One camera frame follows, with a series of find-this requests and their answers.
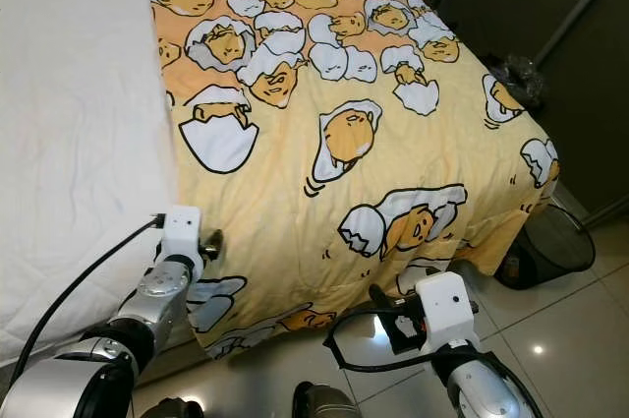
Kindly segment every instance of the trash bin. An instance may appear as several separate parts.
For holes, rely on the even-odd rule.
[[[577,217],[548,205],[527,220],[494,276],[503,285],[522,290],[587,270],[595,257],[592,236]]]

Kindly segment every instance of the white mattress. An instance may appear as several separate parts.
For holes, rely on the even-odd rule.
[[[148,0],[0,0],[0,363],[96,257],[174,202]],[[110,315],[152,260],[151,230],[45,330]]]

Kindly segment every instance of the black wire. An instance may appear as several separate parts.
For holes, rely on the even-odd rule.
[[[429,354],[425,354],[423,356],[418,356],[413,359],[405,359],[404,361],[393,362],[390,364],[383,364],[381,366],[360,366],[358,364],[350,364],[346,362],[345,359],[342,357],[342,355],[340,355],[340,349],[338,348],[336,341],[333,339],[334,332],[338,329],[339,325],[341,325],[344,321],[349,320],[350,318],[358,317],[360,315],[379,315],[379,314],[399,315],[399,314],[404,314],[404,312],[402,312],[401,309],[399,308],[398,309],[368,308],[365,310],[358,310],[355,312],[348,313],[347,315],[340,318],[334,325],[332,325],[332,327],[328,331],[327,338],[325,339],[325,342],[323,344],[329,347],[330,349],[332,349],[332,352],[334,353],[334,356],[337,362],[339,363],[339,367],[341,369],[347,369],[348,371],[353,371],[353,372],[377,373],[377,372],[394,371],[396,369],[401,369],[404,367],[415,366],[417,364],[429,362],[434,359],[442,359],[444,357],[466,357],[469,359],[476,359],[485,363],[486,365],[493,367],[493,369],[496,372],[501,373],[502,375],[508,377],[511,380],[511,382],[513,382],[513,384],[516,386],[516,388],[524,396],[524,399],[527,401],[527,403],[531,407],[531,411],[533,411],[533,415],[536,418],[543,418],[542,412],[540,411],[540,408],[535,402],[535,399],[533,398],[529,390],[526,388],[526,386],[522,383],[522,381],[520,381],[518,376],[516,376],[515,373],[511,371],[511,369],[509,369],[502,362],[500,362],[500,360],[497,357],[491,358],[490,356],[487,356],[486,354],[483,354],[478,351],[441,350],[441,351],[436,351]]]
[[[52,303],[52,305],[50,305],[50,307],[48,307],[48,310],[46,310],[46,312],[42,315],[42,317],[37,322],[37,325],[35,325],[35,328],[33,328],[32,331],[30,332],[30,336],[27,339],[27,342],[25,343],[24,347],[22,348],[22,352],[20,353],[20,358],[18,359],[18,362],[16,363],[16,367],[13,370],[13,375],[11,376],[11,381],[9,382],[9,387],[11,387],[16,382],[16,380],[20,377],[20,375],[24,371],[24,369],[25,369],[25,367],[27,365],[27,361],[29,360],[30,353],[32,352],[32,349],[35,346],[35,342],[37,341],[37,338],[39,337],[39,334],[44,329],[44,327],[46,326],[46,324],[48,323],[50,318],[55,314],[57,309],[61,306],[61,304],[81,284],[81,282],[83,282],[87,278],[88,275],[90,275],[96,268],[98,268],[98,266],[100,266],[102,263],[107,261],[107,259],[109,259],[117,251],[122,249],[127,243],[129,243],[129,241],[134,239],[140,233],[142,233],[146,229],[149,229],[151,226],[158,225],[159,222],[160,222],[160,219],[161,219],[160,216],[155,217],[154,219],[149,221],[147,224],[145,224],[144,226],[138,228],[136,231],[131,233],[129,236],[127,236],[125,239],[123,239],[120,243],[118,243],[116,246],[111,248],[105,254],[103,254],[91,266],[89,266],[87,269],[85,269],[81,273],[81,275],[79,275],[68,286],[68,288],[66,288],[61,293],[61,295],[59,295],[57,297],[57,299]]]

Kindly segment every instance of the bed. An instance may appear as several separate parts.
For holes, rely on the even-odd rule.
[[[39,2],[2,10],[4,360],[96,253],[175,200],[225,234],[187,303],[216,359],[324,327],[372,283],[405,295],[453,258],[492,274],[557,178],[544,131],[422,0],[23,5]],[[44,340],[115,308],[155,239]]]

